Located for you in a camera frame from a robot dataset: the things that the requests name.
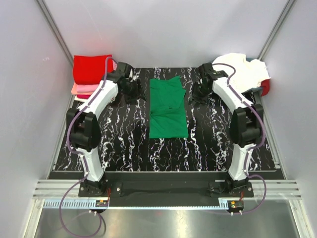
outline red cloth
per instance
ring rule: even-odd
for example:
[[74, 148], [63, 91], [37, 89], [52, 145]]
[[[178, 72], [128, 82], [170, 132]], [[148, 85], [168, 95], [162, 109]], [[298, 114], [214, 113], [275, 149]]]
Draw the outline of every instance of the red cloth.
[[[107, 56], [75, 56], [73, 76], [77, 84], [99, 84], [105, 74]], [[108, 60], [107, 72], [113, 71], [112, 60]]]
[[269, 79], [266, 79], [261, 82], [261, 87], [263, 89], [261, 97], [265, 96], [269, 92]]
[[78, 94], [77, 97], [80, 99], [89, 99], [91, 95], [82, 95], [82, 94]]

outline marble pattern surface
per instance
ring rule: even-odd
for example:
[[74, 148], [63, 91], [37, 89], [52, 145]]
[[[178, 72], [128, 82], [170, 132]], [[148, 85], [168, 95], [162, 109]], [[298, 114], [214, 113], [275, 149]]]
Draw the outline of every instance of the marble pattern surface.
[[[98, 147], [105, 171], [225, 171], [231, 164], [233, 144], [228, 138], [231, 112], [222, 99], [211, 93], [207, 105], [189, 105], [193, 82], [199, 79], [197, 68], [136, 68], [147, 101], [126, 105], [118, 96], [99, 118], [102, 140]], [[149, 139], [149, 80], [168, 80], [181, 76], [185, 95], [188, 138]], [[246, 94], [253, 100], [252, 94]], [[251, 170], [275, 170], [269, 144], [254, 150]], [[79, 158], [70, 154], [64, 136], [56, 171], [80, 171]]]

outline cable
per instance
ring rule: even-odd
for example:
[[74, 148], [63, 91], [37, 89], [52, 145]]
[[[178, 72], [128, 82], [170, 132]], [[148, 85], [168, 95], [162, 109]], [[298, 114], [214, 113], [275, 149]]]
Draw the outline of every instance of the cable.
[[103, 90], [103, 87], [105, 86], [105, 83], [106, 83], [106, 79], [107, 79], [107, 68], [108, 68], [108, 60], [111, 59], [113, 60], [115, 63], [117, 63], [112, 57], [107, 57], [106, 58], [106, 65], [105, 65], [105, 75], [104, 75], [104, 81], [100, 87], [100, 89], [98, 90], [98, 92], [91, 98], [91, 99], [88, 99], [88, 103], [87, 103], [87, 106], [85, 106], [82, 110], [79, 111], [78, 114], [76, 114], [76, 116], [73, 118], [73, 120], [71, 121], [70, 125], [69, 125], [69, 128], [67, 130], [67, 137], [66, 137], [66, 144], [67, 144], [67, 148], [69, 149], [69, 151], [71, 153], [74, 153], [74, 154], [77, 154], [79, 156], [82, 157], [83, 159], [83, 162], [84, 162], [84, 166], [86, 168], [86, 174], [85, 176], [80, 179], [78, 182], [76, 182], [72, 187], [70, 187], [67, 192], [64, 194], [64, 196], [62, 197], [61, 201], [60, 201], [60, 205], [59, 205], [59, 208], [58, 208], [58, 211], [59, 211], [59, 219], [60, 219], [60, 223], [62, 225], [62, 227], [64, 228], [64, 230], [69, 233], [70, 235], [74, 236], [74, 237], [79, 237], [79, 238], [91, 238], [91, 237], [94, 237], [101, 229], [101, 225], [102, 225], [102, 216], [99, 214], [99, 213], [95, 213], [98, 215], [99, 217], [99, 220], [100, 220], [100, 223], [99, 223], [99, 227], [98, 229], [96, 230], [95, 233], [93, 233], [92, 235], [90, 236], [79, 236], [73, 232], [71, 232], [65, 225], [64, 221], [63, 221], [63, 218], [62, 218], [62, 213], [61, 213], [61, 207], [62, 207], [62, 204], [63, 204], [63, 201], [65, 200], [66, 196], [68, 195], [68, 193], [75, 187], [77, 186], [78, 184], [82, 183], [89, 175], [89, 168], [88, 168], [88, 163], [87, 163], [87, 160], [84, 156], [84, 153], [83, 152], [80, 152], [80, 151], [76, 151], [76, 149], [72, 149], [71, 148], [71, 142], [70, 142], [70, 132], [76, 122], [76, 120], [79, 118], [79, 116], [90, 106], [90, 104], [97, 98], [97, 96], [100, 94], [100, 92]]
[[261, 175], [251, 175], [251, 176], [250, 176], [250, 175], [248, 174], [248, 172], [247, 172], [248, 154], [251, 152], [252, 149], [257, 149], [257, 148], [261, 147], [261, 146], [264, 144], [264, 142], [265, 142], [265, 137], [266, 137], [266, 131], [265, 131], [264, 123], [263, 123], [263, 121], [262, 121], [260, 115], [256, 112], [256, 110], [254, 110], [253, 107], [251, 107], [249, 104], [247, 104], [247, 103], [242, 99], [242, 97], [239, 95], [239, 93], [230, 85], [230, 79], [231, 79], [232, 76], [234, 76], [235, 73], [236, 73], [235, 67], [233, 67], [233, 66], [231, 66], [231, 65], [229, 65], [229, 64], [226, 64], [226, 63], [213, 63], [212, 65], [213, 65], [213, 66], [214, 66], [214, 65], [223, 65], [223, 66], [227, 66], [227, 67], [230, 67], [230, 68], [233, 69], [233, 73], [232, 73], [232, 74], [228, 77], [228, 79], [227, 79], [227, 85], [228, 85], [228, 87], [230, 88], [230, 90], [234, 93], [234, 95], [235, 95], [244, 105], [246, 105], [246, 106], [252, 111], [252, 113], [256, 116], [256, 118], [258, 119], [258, 121], [259, 121], [259, 123], [260, 123], [260, 125], [261, 125], [261, 129], [262, 129], [262, 140], [261, 140], [261, 142], [260, 142], [258, 145], [253, 146], [253, 147], [251, 147], [251, 148], [249, 148], [249, 149], [247, 150], [246, 157], [245, 157], [245, 159], [244, 159], [244, 164], [243, 164], [243, 172], [244, 172], [244, 174], [245, 174], [249, 179], [252, 179], [252, 178], [255, 178], [255, 177], [261, 179], [262, 182], [263, 182], [263, 185], [264, 185], [264, 194], [263, 194], [263, 198], [262, 198], [261, 202], [258, 204], [258, 206], [256, 206], [255, 208], [251, 209], [250, 211], [244, 212], [244, 214], [248, 214], [248, 213], [251, 213], [251, 212], [254, 212], [254, 211], [258, 210], [258, 209], [262, 206], [262, 204], [263, 204], [263, 202], [264, 202], [264, 200], [265, 200], [265, 197], [266, 197], [266, 190], [267, 190], [267, 188], [266, 188], [266, 182], [265, 182], [264, 178], [263, 178]]
[[242, 199], [243, 199], [243, 191], [241, 192], [241, 197], [239, 199], [239, 202], [242, 201]]

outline crumpled white fabric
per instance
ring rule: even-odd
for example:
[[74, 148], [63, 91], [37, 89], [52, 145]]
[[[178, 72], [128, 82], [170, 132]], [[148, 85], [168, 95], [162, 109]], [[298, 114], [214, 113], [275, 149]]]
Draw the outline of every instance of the crumpled white fabric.
[[[219, 56], [212, 63], [226, 63], [235, 67], [236, 73], [230, 79], [230, 84], [240, 93], [258, 88], [262, 81], [270, 79], [266, 64], [258, 59], [248, 62], [245, 54], [229, 53]], [[224, 65], [215, 65], [213, 68], [216, 71], [224, 70], [228, 76], [233, 73], [232, 68]]]

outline pink cloth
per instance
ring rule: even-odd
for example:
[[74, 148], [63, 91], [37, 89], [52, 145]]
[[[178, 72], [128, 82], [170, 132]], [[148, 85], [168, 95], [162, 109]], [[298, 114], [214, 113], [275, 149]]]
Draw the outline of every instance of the pink cloth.
[[77, 97], [80, 98], [80, 99], [89, 99], [90, 95], [81, 95], [81, 94], [78, 94]]
[[73, 86], [73, 88], [71, 90], [71, 94], [72, 95], [78, 95], [78, 94], [81, 94], [81, 95], [92, 95], [92, 93], [93, 93], [93, 92], [90, 92], [90, 93], [78, 93], [77, 92], [77, 87], [78, 87], [78, 85], [76, 83], [74, 83], [74, 86]]
[[77, 85], [77, 93], [93, 93], [99, 84], [92, 85]]

